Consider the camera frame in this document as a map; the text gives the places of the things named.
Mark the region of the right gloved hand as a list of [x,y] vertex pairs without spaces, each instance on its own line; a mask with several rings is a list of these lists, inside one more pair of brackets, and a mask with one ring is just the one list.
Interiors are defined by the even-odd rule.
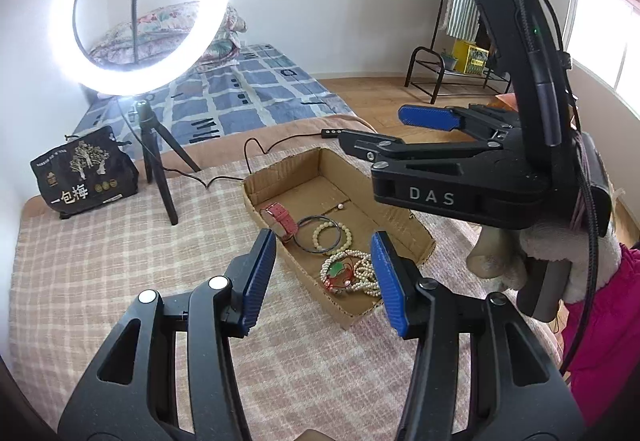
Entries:
[[554,222],[539,222],[522,231],[483,227],[466,268],[480,279],[497,279],[518,291],[527,281],[524,259],[572,265],[562,299],[575,303],[585,299],[589,263],[588,235]]

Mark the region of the pink sleeve forearm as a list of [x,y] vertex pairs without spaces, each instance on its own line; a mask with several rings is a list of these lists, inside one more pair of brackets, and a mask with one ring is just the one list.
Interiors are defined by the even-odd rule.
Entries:
[[570,391],[585,423],[595,424],[639,364],[639,251],[608,236],[589,324],[570,363]]

